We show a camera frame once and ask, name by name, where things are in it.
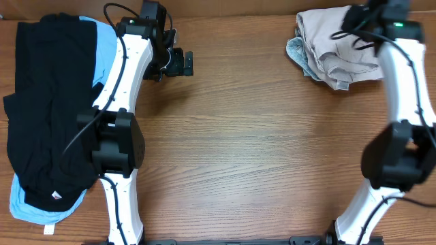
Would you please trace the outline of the beige khaki shorts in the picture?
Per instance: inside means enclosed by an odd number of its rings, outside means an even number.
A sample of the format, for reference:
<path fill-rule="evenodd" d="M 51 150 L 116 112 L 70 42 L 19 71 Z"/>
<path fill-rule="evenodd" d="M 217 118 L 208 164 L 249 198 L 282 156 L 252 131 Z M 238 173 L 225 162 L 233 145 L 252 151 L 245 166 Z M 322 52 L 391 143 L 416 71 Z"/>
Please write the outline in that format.
<path fill-rule="evenodd" d="M 307 10 L 296 15 L 309 68 L 335 90 L 346 91 L 351 83 L 383 78 L 373 48 L 353 49 L 355 35 L 336 40 L 330 38 L 341 30 L 350 8 Z"/>

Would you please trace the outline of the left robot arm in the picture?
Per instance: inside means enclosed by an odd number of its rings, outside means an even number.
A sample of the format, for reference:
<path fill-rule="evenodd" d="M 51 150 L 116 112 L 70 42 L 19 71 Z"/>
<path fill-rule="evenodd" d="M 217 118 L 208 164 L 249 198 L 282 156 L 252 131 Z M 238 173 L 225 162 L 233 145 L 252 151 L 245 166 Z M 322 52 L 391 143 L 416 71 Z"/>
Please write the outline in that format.
<path fill-rule="evenodd" d="M 146 242 L 137 194 L 145 141 L 135 117 L 142 81 L 193 75 L 193 53 L 175 47 L 177 31 L 166 22 L 172 17 L 163 5 L 144 1 L 140 13 L 111 25 L 117 47 L 108 79 L 92 108 L 77 116 L 77 138 L 106 195 L 107 244 Z"/>

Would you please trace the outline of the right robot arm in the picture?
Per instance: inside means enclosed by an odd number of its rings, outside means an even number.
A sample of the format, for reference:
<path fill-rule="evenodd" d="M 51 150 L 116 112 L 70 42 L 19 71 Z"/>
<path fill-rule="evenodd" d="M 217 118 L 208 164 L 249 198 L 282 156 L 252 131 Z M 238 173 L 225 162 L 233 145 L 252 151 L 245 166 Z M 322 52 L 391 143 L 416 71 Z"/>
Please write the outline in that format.
<path fill-rule="evenodd" d="M 408 19 L 410 2 L 383 0 L 353 5 L 331 39 L 355 35 L 375 49 L 384 73 L 387 127 L 364 149 L 364 180 L 322 244 L 382 244 L 372 231 L 406 192 L 435 168 L 435 112 L 424 71 L 426 46 L 419 22 Z"/>

